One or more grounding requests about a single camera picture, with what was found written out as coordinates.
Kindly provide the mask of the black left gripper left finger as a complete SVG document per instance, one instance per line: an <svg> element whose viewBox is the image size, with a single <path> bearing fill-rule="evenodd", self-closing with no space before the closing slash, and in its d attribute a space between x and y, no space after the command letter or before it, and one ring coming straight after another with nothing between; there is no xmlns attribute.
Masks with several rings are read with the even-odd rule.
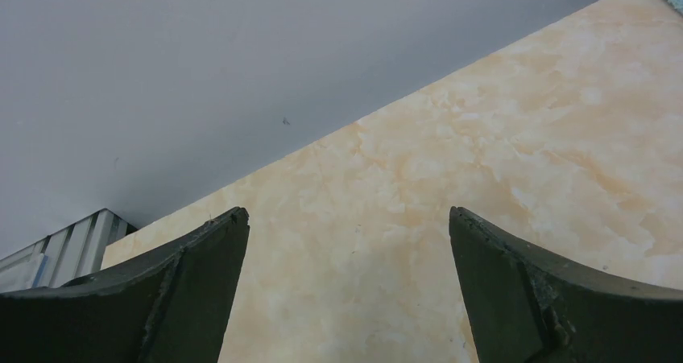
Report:
<svg viewBox="0 0 683 363"><path fill-rule="evenodd" d="M1 296L4 362L215 362L250 234L235 207L60 287Z"/></svg>

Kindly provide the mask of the aluminium frame rail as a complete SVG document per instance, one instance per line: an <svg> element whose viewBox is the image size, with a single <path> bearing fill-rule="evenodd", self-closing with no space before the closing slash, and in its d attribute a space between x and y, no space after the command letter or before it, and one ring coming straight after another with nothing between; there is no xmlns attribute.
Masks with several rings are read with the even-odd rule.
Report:
<svg viewBox="0 0 683 363"><path fill-rule="evenodd" d="M137 229L102 209L1 260L1 292L60 287L101 269L106 247Z"/></svg>

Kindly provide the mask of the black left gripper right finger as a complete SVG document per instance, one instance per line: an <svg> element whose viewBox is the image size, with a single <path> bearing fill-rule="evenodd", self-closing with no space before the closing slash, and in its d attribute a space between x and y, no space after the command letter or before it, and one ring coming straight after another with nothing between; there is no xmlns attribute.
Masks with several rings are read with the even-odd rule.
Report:
<svg viewBox="0 0 683 363"><path fill-rule="evenodd" d="M463 207L449 236L481 362L681 361L681 291L582 265Z"/></svg>

